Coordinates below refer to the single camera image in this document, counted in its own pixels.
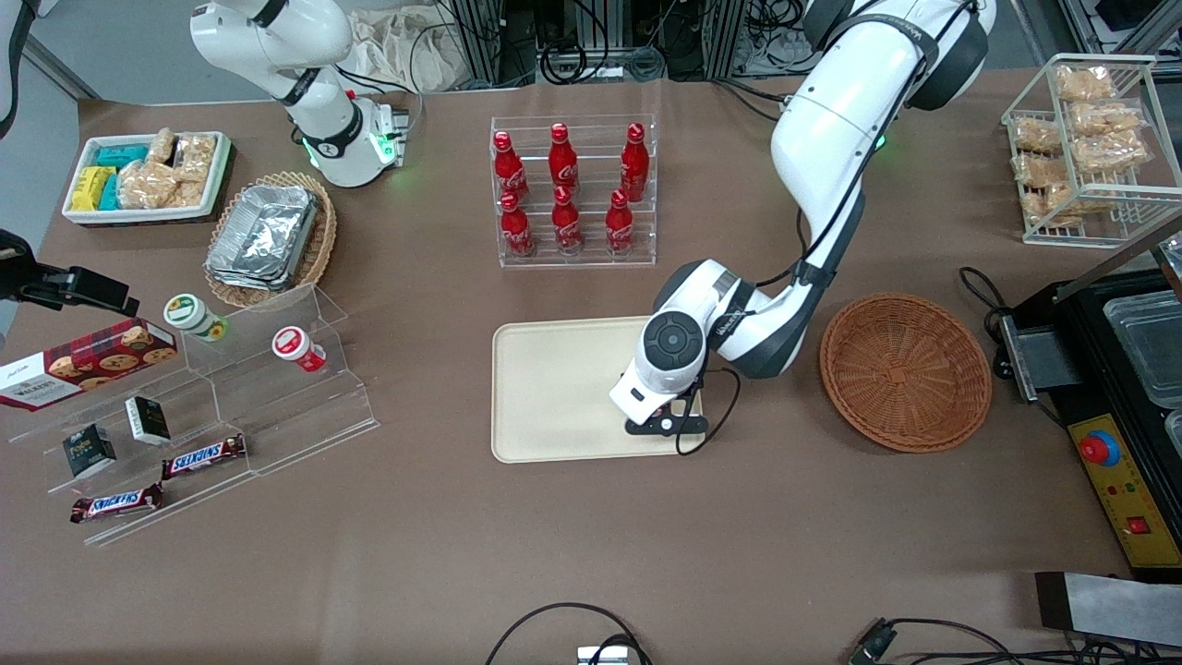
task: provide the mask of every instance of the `red switch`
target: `red switch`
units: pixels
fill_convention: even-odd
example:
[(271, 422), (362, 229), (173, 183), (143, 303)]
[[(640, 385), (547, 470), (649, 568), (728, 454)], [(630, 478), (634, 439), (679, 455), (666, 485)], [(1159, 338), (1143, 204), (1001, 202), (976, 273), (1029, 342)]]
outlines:
[(1141, 536), (1149, 533), (1149, 522), (1145, 522), (1144, 517), (1130, 517), (1129, 519), (1129, 533)]

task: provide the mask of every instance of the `coca-cola bottle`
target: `coca-cola bottle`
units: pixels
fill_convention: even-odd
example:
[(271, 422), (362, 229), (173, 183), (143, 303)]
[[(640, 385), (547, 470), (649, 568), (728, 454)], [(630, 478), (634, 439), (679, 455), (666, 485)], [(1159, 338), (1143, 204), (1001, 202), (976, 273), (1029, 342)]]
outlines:
[(608, 252), (616, 257), (632, 253), (632, 210), (628, 209), (628, 194), (623, 189), (611, 193), (606, 223)]
[(556, 122), (550, 128), (550, 177), (554, 187), (570, 187), (571, 194), (579, 189), (579, 156), (571, 148), (570, 130)]
[(571, 203), (571, 188), (554, 187), (554, 239), (563, 255), (573, 256), (583, 250), (583, 229), (579, 228), (579, 210)]
[(538, 250), (530, 234), (530, 217), (518, 208), (513, 191), (501, 194), (501, 235), (505, 249), (514, 256), (532, 256)]
[(496, 171), (496, 183), (500, 184), (501, 191), (512, 191), (517, 194), (519, 202), (525, 202), (530, 197), (530, 184), (525, 181), (525, 164), (521, 163), (521, 157), (513, 149), (509, 132), (498, 131), (494, 133), (493, 146), (496, 148), (493, 170)]
[(644, 198), (644, 185), (649, 182), (649, 149), (644, 146), (644, 125), (634, 122), (628, 125), (628, 144), (619, 158), (619, 185), (628, 200)]

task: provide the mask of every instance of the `snickers bar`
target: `snickers bar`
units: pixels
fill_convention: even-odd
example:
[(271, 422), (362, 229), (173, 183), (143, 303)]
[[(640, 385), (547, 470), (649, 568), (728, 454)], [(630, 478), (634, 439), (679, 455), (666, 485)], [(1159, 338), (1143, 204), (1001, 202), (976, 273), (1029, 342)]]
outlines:
[(216, 443), (212, 446), (206, 446), (201, 450), (195, 450), (188, 455), (182, 455), (176, 459), (165, 459), (163, 464), (163, 471), (161, 472), (160, 480), (168, 481), (174, 476), (180, 476), (181, 474), (188, 474), (190, 471), (196, 471), (199, 469), (209, 467), (215, 462), (221, 462), (223, 459), (230, 459), (234, 457), (242, 457), (246, 455), (246, 441), (239, 435), (236, 437), (230, 437), (225, 442)]
[(103, 498), (80, 498), (70, 510), (70, 521), (74, 524), (89, 522), (105, 515), (126, 515), (143, 510), (157, 510), (164, 506), (164, 490), (160, 483), (135, 493), (123, 493)]

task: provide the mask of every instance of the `acrylic bottle rack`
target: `acrylic bottle rack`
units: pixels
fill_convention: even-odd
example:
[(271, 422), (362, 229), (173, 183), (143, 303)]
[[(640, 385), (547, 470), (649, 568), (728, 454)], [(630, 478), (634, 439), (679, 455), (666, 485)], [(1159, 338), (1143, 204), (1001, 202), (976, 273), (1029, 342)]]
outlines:
[[(558, 250), (551, 211), (554, 185), (550, 177), (550, 128), (557, 122), (570, 130), (570, 143), (579, 157), (579, 190), (574, 204), (579, 210), (583, 249), (574, 255)], [(644, 144), (649, 151), (649, 178), (644, 197), (629, 204), (632, 210), (632, 250), (625, 256), (608, 252), (604, 223), (611, 207), (611, 191), (621, 184), (621, 154), (628, 138), (628, 125), (644, 125)], [(538, 250), (532, 256), (515, 256), (506, 250), (500, 229), (501, 189), (493, 162), (496, 149), (493, 135), (508, 131), (513, 149), (525, 164), (530, 197), (521, 209), (530, 219), (530, 230)], [(599, 116), (530, 116), (494, 117), (488, 135), (489, 170), (493, 182), (492, 213), (496, 232), (496, 250), (501, 267), (593, 267), (644, 266), (657, 260), (657, 118), (652, 113)]]

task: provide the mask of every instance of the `yellow control panel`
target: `yellow control panel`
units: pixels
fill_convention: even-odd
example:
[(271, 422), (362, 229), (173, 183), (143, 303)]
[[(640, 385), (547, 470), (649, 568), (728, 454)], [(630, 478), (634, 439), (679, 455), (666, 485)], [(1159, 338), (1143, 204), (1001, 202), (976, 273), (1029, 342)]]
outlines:
[(1182, 553), (1109, 415), (1067, 428), (1112, 530), (1136, 568), (1182, 568)]

